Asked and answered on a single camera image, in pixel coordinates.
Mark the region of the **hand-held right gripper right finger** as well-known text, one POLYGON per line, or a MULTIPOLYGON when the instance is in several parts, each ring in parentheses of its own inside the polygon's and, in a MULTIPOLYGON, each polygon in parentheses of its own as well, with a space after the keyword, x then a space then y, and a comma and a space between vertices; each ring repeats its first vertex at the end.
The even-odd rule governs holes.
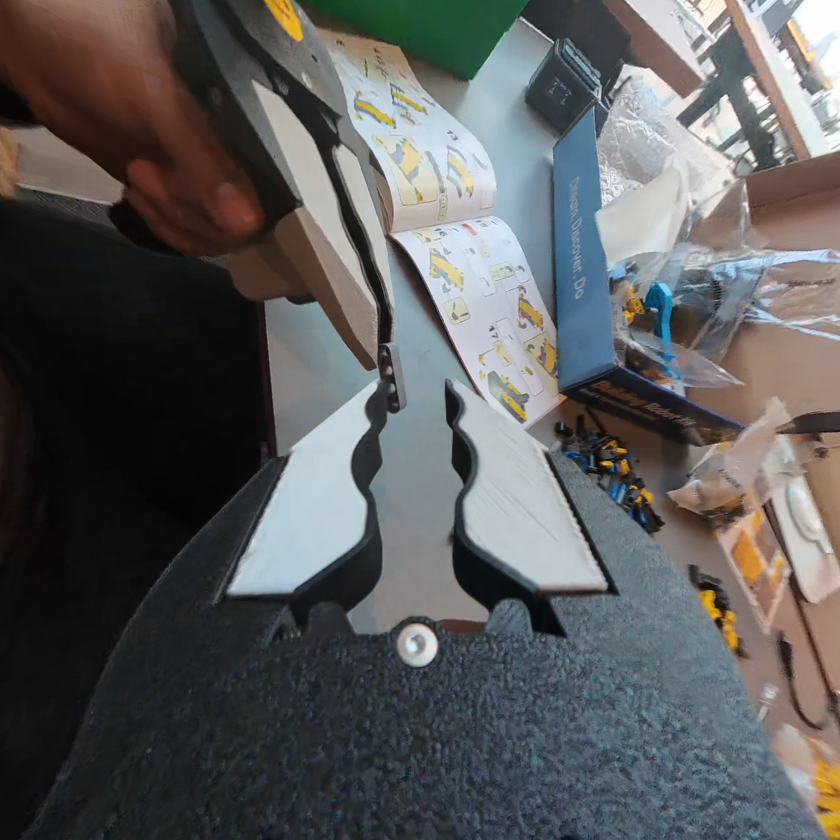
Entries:
POLYGON ((453 568, 460 587, 492 612, 520 601, 551 614, 551 600, 611 592, 602 557, 548 449, 467 385, 445 382, 455 502, 453 568))

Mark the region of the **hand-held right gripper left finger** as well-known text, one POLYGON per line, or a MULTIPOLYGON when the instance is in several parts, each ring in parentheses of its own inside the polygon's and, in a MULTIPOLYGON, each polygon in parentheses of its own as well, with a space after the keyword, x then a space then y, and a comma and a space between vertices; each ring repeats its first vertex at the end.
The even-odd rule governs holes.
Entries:
POLYGON ((382 574, 371 484, 382 467, 387 385, 373 381, 280 460, 225 585, 231 602, 276 602, 299 624, 321 603, 352 611, 382 574))

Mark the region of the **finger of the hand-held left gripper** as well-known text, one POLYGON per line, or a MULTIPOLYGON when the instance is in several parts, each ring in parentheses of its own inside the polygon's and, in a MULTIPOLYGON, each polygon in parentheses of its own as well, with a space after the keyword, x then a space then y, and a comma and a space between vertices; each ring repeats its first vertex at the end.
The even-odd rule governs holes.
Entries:
POLYGON ((389 250, 382 227, 371 168, 346 144, 331 150, 332 185, 343 225, 360 262, 364 283, 376 307, 377 344, 394 340, 395 303, 389 250))
POLYGON ((379 351, 379 309, 327 166, 284 99, 260 82, 252 86, 268 120, 269 138, 278 141, 291 174, 302 179, 295 182, 298 205, 231 258, 234 287, 256 302, 313 297, 356 360, 372 371, 379 351))

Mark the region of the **grey L-shaped beam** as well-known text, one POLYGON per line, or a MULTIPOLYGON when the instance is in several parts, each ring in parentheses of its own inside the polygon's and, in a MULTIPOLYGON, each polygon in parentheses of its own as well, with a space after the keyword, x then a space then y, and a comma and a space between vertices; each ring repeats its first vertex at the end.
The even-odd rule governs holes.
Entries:
POLYGON ((394 342, 379 345, 378 366, 380 378, 386 384, 387 410, 397 414, 406 408, 406 388, 401 357, 394 342))

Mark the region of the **grey desk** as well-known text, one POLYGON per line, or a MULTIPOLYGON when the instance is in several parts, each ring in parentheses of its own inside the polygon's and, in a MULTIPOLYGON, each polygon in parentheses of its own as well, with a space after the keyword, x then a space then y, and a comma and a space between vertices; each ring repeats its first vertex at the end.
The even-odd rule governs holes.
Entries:
MULTIPOLYGON (((552 135, 523 89, 547 44, 523 23, 477 78, 418 59, 423 86, 473 132, 499 181, 498 214, 518 236, 553 310, 552 135)), ((455 580, 450 529, 461 489, 451 462, 445 378, 462 364, 416 270, 390 245, 407 409, 382 435, 373 483, 383 577, 352 618, 484 618, 455 580)), ((316 306, 266 304, 279 451, 373 378, 316 306)), ((269 648, 291 763, 262 823, 283 838, 824 838, 794 792, 741 673, 685 577, 721 550, 669 501, 665 549, 570 465, 563 479, 598 537, 619 529, 607 568, 619 595, 559 599, 568 637, 440 631, 424 668, 393 633, 290 638, 269 648)))

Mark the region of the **background wooden desk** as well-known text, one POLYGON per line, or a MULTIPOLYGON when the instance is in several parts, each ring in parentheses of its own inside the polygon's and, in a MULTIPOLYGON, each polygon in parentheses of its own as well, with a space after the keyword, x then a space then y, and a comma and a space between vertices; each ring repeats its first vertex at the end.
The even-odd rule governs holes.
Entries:
POLYGON ((740 124, 759 170, 780 165, 774 155, 774 136, 743 86, 752 78, 770 104, 778 129, 797 161, 828 153, 821 124, 793 74, 786 67, 766 28, 751 15, 743 2, 725 2, 729 27, 712 41, 716 69, 709 79, 679 24, 681 2, 605 1, 630 35, 630 49, 675 93, 689 98, 702 93, 679 115, 689 127, 722 98, 727 98, 740 124))

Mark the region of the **person's left hand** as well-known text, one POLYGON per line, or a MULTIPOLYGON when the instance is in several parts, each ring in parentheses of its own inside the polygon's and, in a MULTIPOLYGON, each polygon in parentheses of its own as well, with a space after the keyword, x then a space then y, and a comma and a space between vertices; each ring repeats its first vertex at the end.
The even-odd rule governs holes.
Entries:
POLYGON ((233 253, 264 214, 176 72, 171 35, 167 2, 2 1, 2 83, 120 181, 160 241, 233 253))

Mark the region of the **white building instruction booklet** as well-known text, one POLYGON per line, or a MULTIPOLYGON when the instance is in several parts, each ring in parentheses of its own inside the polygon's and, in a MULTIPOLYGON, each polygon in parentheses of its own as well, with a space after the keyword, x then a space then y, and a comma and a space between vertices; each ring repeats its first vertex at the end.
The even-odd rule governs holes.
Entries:
POLYGON ((385 231, 413 262, 478 393, 528 428, 560 404, 557 332, 516 235, 493 216, 497 178, 476 136, 396 46, 328 28, 385 231))

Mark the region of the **pile of mixed small pieces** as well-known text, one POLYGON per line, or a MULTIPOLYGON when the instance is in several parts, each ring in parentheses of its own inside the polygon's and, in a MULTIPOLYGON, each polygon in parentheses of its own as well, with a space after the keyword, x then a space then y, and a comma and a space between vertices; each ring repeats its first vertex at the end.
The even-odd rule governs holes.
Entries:
POLYGON ((648 534, 665 525, 655 508, 655 497, 635 468, 633 452, 609 432, 601 419, 587 409, 573 423, 553 424, 561 454, 575 463, 636 524, 648 534))

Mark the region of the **green storage box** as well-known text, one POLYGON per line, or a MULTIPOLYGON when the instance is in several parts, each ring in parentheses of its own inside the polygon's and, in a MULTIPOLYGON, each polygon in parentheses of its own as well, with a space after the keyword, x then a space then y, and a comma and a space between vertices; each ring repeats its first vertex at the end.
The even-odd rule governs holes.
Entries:
POLYGON ((305 1, 331 21, 473 79, 526 1, 305 1))

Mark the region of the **cluster of yellow beam parts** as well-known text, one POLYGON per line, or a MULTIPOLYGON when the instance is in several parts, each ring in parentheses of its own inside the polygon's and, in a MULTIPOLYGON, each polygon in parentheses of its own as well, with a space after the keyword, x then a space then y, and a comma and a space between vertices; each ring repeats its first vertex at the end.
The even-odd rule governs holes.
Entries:
POLYGON ((700 603, 706 609, 727 648, 738 658, 748 659, 749 654, 743 646, 737 629, 737 616, 732 610, 731 599, 723 587, 722 580, 708 574, 696 564, 687 567, 689 580, 695 587, 700 603))

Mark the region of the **blue cardboard kit box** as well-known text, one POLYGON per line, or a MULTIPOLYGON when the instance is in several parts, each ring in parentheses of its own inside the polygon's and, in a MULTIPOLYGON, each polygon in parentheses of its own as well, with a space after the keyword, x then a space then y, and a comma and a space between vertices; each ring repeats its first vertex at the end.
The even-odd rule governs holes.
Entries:
MULTIPOLYGON (((700 203, 735 178, 722 156, 691 132, 700 203)), ((553 147, 553 249, 560 392, 571 400, 688 445, 737 437, 778 397, 793 417, 838 411, 839 349, 787 329, 743 325, 723 367, 741 386, 672 392, 615 362, 607 261, 595 215, 602 209, 595 123, 587 114, 553 147)), ((817 238, 838 229, 834 201, 818 222, 797 224, 817 238)))

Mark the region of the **small printed leaflet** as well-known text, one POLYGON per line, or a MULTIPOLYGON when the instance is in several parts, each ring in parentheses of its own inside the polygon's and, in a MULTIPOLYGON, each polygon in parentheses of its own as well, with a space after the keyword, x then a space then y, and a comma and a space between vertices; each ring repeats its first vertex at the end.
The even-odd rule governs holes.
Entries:
POLYGON ((767 511, 760 507, 727 528, 715 531, 715 536, 757 624, 765 635, 771 635, 777 612, 789 591, 791 566, 767 511))

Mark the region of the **small black electronic box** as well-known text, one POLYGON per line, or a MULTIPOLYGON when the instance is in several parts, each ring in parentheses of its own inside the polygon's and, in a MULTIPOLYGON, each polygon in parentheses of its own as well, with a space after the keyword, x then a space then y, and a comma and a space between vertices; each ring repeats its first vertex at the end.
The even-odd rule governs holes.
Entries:
POLYGON ((560 140, 587 114, 594 118, 599 137, 608 115, 600 71, 568 38, 553 43, 532 75, 524 98, 560 140))

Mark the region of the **blue plastic separator tool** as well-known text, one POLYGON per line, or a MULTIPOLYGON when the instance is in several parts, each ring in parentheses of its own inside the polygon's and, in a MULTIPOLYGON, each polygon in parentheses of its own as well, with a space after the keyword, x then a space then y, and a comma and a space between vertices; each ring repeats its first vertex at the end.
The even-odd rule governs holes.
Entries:
POLYGON ((661 349, 662 367, 665 376, 674 380, 679 378, 670 366, 676 355, 673 352, 671 335, 671 316, 673 313, 673 293, 668 284, 656 281, 651 284, 644 299, 644 306, 655 315, 654 336, 658 339, 661 349))

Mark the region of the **white flat device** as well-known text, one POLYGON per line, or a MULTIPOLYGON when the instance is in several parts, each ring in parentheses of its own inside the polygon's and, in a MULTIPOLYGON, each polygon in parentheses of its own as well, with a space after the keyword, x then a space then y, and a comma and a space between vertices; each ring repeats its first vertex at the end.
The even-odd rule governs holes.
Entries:
POLYGON ((784 476, 773 489, 780 541, 805 600, 820 604, 839 589, 839 564, 803 476, 784 476))

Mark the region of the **crinkled silver foil bag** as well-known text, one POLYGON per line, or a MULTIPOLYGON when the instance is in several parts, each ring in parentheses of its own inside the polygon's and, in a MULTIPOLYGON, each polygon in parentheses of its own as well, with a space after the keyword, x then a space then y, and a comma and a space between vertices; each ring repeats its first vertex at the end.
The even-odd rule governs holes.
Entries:
POLYGON ((646 80, 630 69, 612 93, 596 142, 601 207, 651 183, 667 169, 681 174, 691 191, 697 179, 688 130, 667 110, 646 80))

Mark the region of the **bundle of clear plastic bags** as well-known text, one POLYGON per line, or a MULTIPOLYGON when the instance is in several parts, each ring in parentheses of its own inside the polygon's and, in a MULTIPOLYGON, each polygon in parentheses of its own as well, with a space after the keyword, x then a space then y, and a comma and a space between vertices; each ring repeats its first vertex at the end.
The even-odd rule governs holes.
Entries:
POLYGON ((607 261, 618 366, 672 392, 729 389, 723 367, 743 325, 787 329, 838 345, 838 229, 817 238, 825 200, 838 213, 838 154, 738 178, 704 203, 667 169, 595 215, 607 261), (668 379, 644 306, 651 284, 674 300, 668 379))

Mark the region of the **clear bag of yellow parts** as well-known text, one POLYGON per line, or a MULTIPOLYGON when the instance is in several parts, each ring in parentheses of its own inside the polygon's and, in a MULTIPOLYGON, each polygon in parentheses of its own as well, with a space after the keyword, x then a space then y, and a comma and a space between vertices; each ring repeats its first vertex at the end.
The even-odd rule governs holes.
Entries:
POLYGON ((772 750, 788 780, 820 823, 826 838, 839 838, 839 755, 824 741, 785 723, 772 750))

